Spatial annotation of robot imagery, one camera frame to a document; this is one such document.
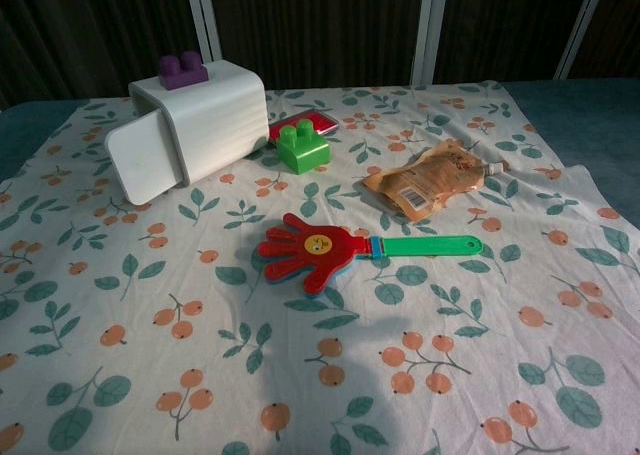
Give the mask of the dark pleated curtain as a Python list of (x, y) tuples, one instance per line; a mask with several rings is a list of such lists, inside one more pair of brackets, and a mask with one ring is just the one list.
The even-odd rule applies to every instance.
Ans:
[[(269, 89), (404, 85), (421, 0), (212, 0), (223, 56)], [(438, 83), (551, 78), (583, 0), (445, 0)], [(198, 48), (189, 0), (0, 0), (0, 109), (122, 96)], [(600, 0), (573, 78), (640, 77), (640, 0)]]

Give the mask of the white sliding drawer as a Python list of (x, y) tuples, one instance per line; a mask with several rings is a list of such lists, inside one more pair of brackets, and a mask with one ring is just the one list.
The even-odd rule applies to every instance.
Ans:
[(125, 196), (134, 205), (183, 182), (173, 136), (160, 110), (111, 130), (104, 144)]

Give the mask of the red flat tin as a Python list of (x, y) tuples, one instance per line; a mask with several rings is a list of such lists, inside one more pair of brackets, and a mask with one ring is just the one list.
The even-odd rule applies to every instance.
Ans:
[(270, 123), (269, 142), (272, 145), (276, 145), (277, 140), (280, 137), (280, 129), (285, 125), (296, 126), (297, 123), (302, 119), (310, 120), (313, 123), (314, 130), (321, 136), (333, 133), (339, 127), (338, 121), (333, 117), (327, 115), (325, 112), (317, 109), (309, 109), (294, 115), (286, 116), (281, 120)]

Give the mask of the brown spouted food pouch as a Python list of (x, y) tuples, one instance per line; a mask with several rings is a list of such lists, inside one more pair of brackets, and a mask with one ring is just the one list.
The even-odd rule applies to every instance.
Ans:
[(418, 222), (445, 208), (451, 197), (484, 187), (488, 177), (507, 168), (505, 161), (485, 162), (461, 142), (448, 139), (408, 165), (366, 177), (363, 185)]

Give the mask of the white box sleeve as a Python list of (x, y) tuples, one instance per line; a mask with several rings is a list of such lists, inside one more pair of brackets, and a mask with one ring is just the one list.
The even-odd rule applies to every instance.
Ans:
[(129, 84), (139, 114), (160, 110), (165, 116), (184, 185), (261, 148), (269, 135), (261, 78), (225, 60), (203, 65), (209, 80), (191, 86), (167, 90), (158, 75)]

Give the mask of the floral print tablecloth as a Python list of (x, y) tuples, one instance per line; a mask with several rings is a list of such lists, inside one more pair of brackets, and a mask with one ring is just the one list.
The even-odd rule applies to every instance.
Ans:
[[(640, 216), (520, 110), (325, 113), (304, 175), (265, 147), (133, 205), (104, 141), (135, 111), (0, 187), (0, 455), (640, 455)], [(418, 222), (363, 185), (448, 139), (508, 168)], [(484, 250), (310, 295), (264, 277), (287, 213)]]

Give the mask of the purple toy building block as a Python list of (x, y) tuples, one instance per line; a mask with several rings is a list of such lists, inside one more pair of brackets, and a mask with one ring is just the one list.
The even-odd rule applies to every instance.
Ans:
[(180, 56), (164, 55), (159, 59), (158, 77), (167, 90), (191, 86), (209, 80), (199, 52), (189, 50)]

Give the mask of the white frame post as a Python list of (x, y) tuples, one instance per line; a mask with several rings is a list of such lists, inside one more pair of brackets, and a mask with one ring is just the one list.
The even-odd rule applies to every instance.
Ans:
[(554, 72), (554, 80), (568, 78), (600, 0), (583, 0)]
[(411, 84), (433, 83), (446, 0), (420, 0)]
[(204, 62), (223, 58), (213, 0), (189, 0), (192, 19)]

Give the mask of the green toy building block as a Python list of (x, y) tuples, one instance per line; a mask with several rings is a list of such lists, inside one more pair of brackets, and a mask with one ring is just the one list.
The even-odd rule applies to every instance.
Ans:
[(283, 126), (276, 149), (279, 159), (298, 175), (325, 165), (331, 159), (328, 142), (315, 130), (310, 119)]

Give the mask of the red hand clapper toy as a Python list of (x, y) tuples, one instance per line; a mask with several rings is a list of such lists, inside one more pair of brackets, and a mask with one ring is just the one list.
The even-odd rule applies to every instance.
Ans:
[(470, 256), (483, 250), (484, 243), (470, 235), (363, 237), (339, 226), (310, 225), (293, 213), (285, 214), (280, 226), (268, 229), (257, 247), (266, 260), (266, 280), (279, 282), (307, 272), (303, 287), (310, 295), (321, 294), (357, 258)]

